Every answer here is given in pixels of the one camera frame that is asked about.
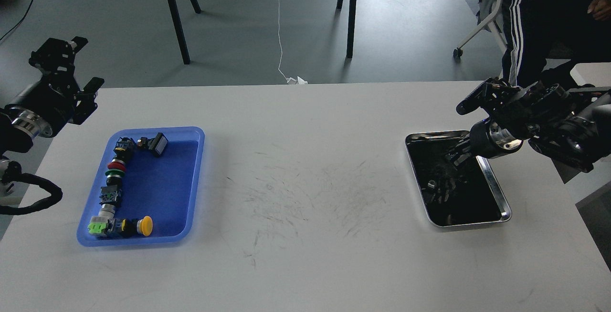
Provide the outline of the person's second hand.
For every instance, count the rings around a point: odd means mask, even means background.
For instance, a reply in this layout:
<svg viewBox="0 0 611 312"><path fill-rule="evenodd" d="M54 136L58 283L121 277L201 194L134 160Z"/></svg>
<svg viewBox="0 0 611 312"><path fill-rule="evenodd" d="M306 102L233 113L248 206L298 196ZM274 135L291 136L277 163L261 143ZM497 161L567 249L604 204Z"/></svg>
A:
<svg viewBox="0 0 611 312"><path fill-rule="evenodd" d="M596 21L609 21L611 19L611 0L593 0L587 14Z"/></svg>

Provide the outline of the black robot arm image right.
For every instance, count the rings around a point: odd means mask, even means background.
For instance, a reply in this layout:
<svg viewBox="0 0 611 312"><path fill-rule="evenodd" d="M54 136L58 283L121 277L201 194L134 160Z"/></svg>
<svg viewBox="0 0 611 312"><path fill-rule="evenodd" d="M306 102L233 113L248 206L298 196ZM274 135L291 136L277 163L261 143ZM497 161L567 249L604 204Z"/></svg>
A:
<svg viewBox="0 0 611 312"><path fill-rule="evenodd" d="M497 158L528 144L537 153L588 173L594 162L610 154L610 88L565 89L560 84L511 86L490 78L469 93L457 106L460 115L478 108L487 118L446 154L455 167L480 156Z"/></svg>

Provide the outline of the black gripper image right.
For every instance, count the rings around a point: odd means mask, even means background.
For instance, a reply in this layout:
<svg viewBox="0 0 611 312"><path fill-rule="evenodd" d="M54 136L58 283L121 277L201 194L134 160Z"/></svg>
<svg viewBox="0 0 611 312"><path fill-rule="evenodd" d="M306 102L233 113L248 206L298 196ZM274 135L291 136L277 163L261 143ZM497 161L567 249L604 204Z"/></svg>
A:
<svg viewBox="0 0 611 312"><path fill-rule="evenodd" d="M500 127L493 119L484 119L472 126L469 140L460 140L450 147L445 159L453 161L454 167L463 167L476 156L498 158L516 153L523 142L507 129Z"/></svg>

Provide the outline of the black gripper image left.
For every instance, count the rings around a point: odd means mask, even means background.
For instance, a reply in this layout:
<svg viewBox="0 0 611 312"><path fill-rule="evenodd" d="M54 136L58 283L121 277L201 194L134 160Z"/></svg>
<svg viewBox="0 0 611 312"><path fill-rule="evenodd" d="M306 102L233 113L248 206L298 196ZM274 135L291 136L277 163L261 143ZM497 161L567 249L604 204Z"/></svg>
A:
<svg viewBox="0 0 611 312"><path fill-rule="evenodd" d="M88 43L80 36L70 41L48 38L37 50L32 51L29 64L42 73L42 78L13 98L5 110L11 117L28 110L36 114L47 126L40 136L55 137L67 123L82 125L97 109L97 92L105 83L100 77L92 77L82 91L74 78L76 54Z"/></svg>

